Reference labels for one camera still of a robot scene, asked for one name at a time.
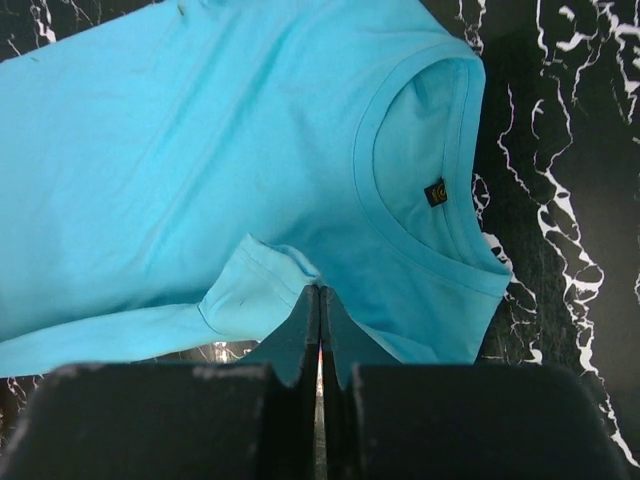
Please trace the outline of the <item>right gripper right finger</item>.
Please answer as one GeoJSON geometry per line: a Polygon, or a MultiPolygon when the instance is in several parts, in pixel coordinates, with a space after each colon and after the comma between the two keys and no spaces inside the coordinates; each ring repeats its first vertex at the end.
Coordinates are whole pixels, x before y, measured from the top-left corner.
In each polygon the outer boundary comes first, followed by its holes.
{"type": "Polygon", "coordinates": [[[320,293],[331,479],[625,479],[591,395],[548,366],[407,365],[320,293]]]}

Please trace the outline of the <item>bright blue t shirt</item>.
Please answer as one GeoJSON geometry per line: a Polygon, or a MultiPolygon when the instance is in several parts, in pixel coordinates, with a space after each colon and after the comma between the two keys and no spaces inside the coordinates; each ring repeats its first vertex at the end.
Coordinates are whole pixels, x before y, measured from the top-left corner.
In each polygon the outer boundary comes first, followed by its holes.
{"type": "Polygon", "coordinates": [[[481,59],[417,1],[163,1],[1,65],[1,373],[264,340],[327,285],[475,361],[481,59]]]}

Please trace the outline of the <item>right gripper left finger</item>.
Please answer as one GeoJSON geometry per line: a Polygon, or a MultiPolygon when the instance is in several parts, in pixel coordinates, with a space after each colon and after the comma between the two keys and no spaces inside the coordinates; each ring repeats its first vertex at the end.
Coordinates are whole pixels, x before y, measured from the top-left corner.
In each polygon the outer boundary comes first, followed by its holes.
{"type": "Polygon", "coordinates": [[[233,363],[59,368],[1,457],[5,479],[311,479],[320,292],[233,363]]]}

